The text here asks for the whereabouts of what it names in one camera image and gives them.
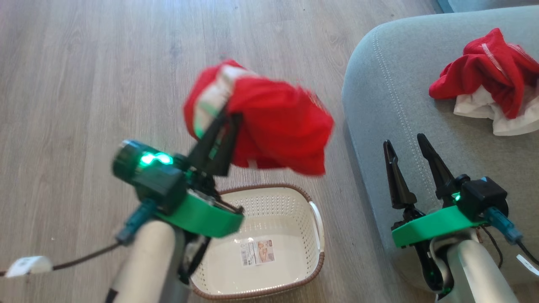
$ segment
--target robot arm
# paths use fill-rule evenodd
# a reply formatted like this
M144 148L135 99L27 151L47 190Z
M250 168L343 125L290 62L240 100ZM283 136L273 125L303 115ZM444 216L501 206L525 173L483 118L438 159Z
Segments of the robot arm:
M419 146L428 160L442 209L425 215L415 207L416 196L408 190L398 168L398 157L391 142L384 143L391 203L403 210L403 220L392 230L395 245L413 246L429 288L439 302L518 302L496 264L479 244L475 228L509 222L507 192L488 177L471 181L467 175L454 178L426 136L418 134ZM512 224L506 227L508 240L522 235Z
M238 231L244 218L242 207L221 200L213 179L228 174L240 123L224 107L187 157L124 141L113 173L135 188L141 205L116 235L132 251L106 303L187 301L211 238Z

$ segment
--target wooden floor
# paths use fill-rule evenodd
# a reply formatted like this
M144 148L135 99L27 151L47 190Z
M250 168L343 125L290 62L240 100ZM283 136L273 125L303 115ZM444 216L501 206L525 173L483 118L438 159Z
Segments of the wooden floor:
M119 143L186 153L190 86L205 66L234 58L313 89L336 121L324 178L233 169L219 181L293 183L326 223L320 276L253 302L432 302L384 255L340 102L350 54L369 30L430 13L431 0L0 1L0 267L36 254L58 263L112 243L138 204L110 172ZM126 253L0 279L0 301L101 302Z

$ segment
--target green 3d-printed mount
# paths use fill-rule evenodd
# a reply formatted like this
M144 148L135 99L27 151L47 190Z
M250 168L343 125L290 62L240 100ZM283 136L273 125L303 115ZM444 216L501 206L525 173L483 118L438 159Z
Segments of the green 3d-printed mount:
M412 220L394 229L392 236L395 245L403 247L481 224L485 221L470 221L455 205Z
M210 205L191 192L174 213L167 216L159 212L156 216L181 229L211 238L223 238L237 232L244 219L243 215Z

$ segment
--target white cloth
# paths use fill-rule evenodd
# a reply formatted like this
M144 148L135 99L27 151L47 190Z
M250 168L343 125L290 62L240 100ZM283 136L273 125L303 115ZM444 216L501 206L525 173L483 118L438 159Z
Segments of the white cloth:
M531 133L539 129L539 85L526 86L519 115L508 119L490 93L480 86L471 95L457 96L453 110L455 115L493 120L492 128L496 136L515 136Z
M196 100L194 129L197 137L202 138L211 122L228 102L236 80L248 76L258 77L254 72L243 68L231 65L221 67L215 81L208 85Z

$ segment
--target sofa cushion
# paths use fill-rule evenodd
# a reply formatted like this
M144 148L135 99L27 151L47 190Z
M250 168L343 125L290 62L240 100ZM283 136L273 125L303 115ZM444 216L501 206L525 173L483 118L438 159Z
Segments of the sofa cushion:
M429 86L473 39L500 27L506 41L539 58L539 6L420 16L382 24L369 32L350 58L342 101L352 146L358 159L386 253L407 281L426 288L414 249L396 248L391 226L402 211L391 208L382 143L390 139L417 207L436 211L441 201L427 161L417 145L425 133L453 175L491 177L509 192L509 218L524 234L524 243L539 256L539 132L499 137L492 121L453 114L454 100L434 101ZM534 279L516 260L522 253L492 230L504 254L502 272L512 284ZM490 240L487 250L497 262Z
M454 12L479 11L539 4L539 0L447 0Z

